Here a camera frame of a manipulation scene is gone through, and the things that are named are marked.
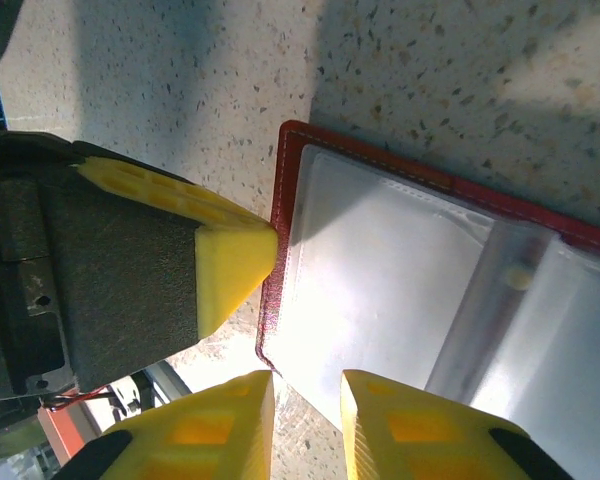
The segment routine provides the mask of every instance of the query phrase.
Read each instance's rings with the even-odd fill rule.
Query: yellow 3d printed part
[[[102,480],[265,480],[271,467],[271,372],[257,371],[120,422],[129,446]]]
[[[371,373],[342,378],[349,480],[528,479],[490,437],[516,425]]]
[[[110,158],[89,157],[77,168],[109,193],[203,224],[195,232],[199,338],[217,330],[273,269],[275,230],[220,195]]]

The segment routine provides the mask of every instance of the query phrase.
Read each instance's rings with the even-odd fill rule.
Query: gray surface
[[[278,128],[299,118],[600,224],[600,0],[27,0],[0,83],[12,128],[128,152],[262,216]],[[258,301],[174,359],[192,387],[257,367]],[[272,478],[344,478],[331,426],[276,388]]]

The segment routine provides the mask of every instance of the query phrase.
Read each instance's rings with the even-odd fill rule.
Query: stitching
[[[398,190],[406,195],[409,195],[410,197],[417,198],[418,200],[420,200],[422,202],[425,202],[425,203],[428,203],[431,205],[435,205],[437,208],[440,208],[440,209],[444,210],[445,212],[464,215],[468,211],[470,211],[468,208],[458,206],[454,203],[449,202],[448,200],[437,197],[430,191],[421,191],[417,188],[403,185],[401,183],[396,182],[395,180],[392,180],[387,177],[383,177],[380,173],[377,173],[377,172],[373,172],[373,175],[379,179],[379,181],[382,185],[385,185],[394,190]]]
[[[288,130],[286,132],[285,142],[284,142],[283,148],[282,148],[283,160],[284,160],[284,156],[286,156],[286,137],[287,137],[287,135],[289,133],[295,133],[296,135],[300,135],[301,137],[309,138],[309,139],[317,142],[319,145],[327,145],[332,150],[337,150],[339,152],[344,152],[344,153],[346,153],[346,154],[348,154],[348,155],[350,155],[352,157],[362,158],[362,159],[366,160],[369,163],[372,163],[374,165],[379,165],[379,166],[381,166],[383,168],[391,170],[392,172],[396,172],[400,176],[403,176],[403,177],[406,176],[406,177],[408,177],[408,178],[410,178],[412,180],[417,180],[420,183],[427,183],[429,185],[433,185],[434,187],[441,188],[443,190],[450,190],[449,187],[446,186],[446,185],[442,185],[442,184],[437,183],[437,182],[435,182],[433,180],[429,180],[427,178],[415,175],[413,173],[405,172],[404,170],[402,170],[402,169],[400,169],[398,167],[395,167],[393,165],[389,165],[388,163],[382,162],[380,160],[376,160],[374,158],[367,157],[366,155],[362,155],[362,154],[357,153],[357,152],[353,152],[353,151],[351,151],[351,150],[349,150],[347,148],[341,147],[340,145],[336,145],[335,143],[331,143],[331,142],[328,142],[326,140],[322,140],[321,138],[314,137],[311,134],[308,134],[308,133],[305,133],[305,132],[299,132],[299,131],[296,131],[296,130]]]
[[[282,163],[280,164],[280,175],[284,175],[284,164],[287,161],[287,144],[288,144],[288,139],[289,139],[289,130],[286,130],[284,132],[284,139],[282,140]],[[282,187],[279,189],[279,191],[276,194],[276,198],[275,198],[275,206],[276,209],[273,213],[273,217],[277,220],[279,215],[280,215],[280,209],[282,208],[282,202],[280,201],[282,199]]]

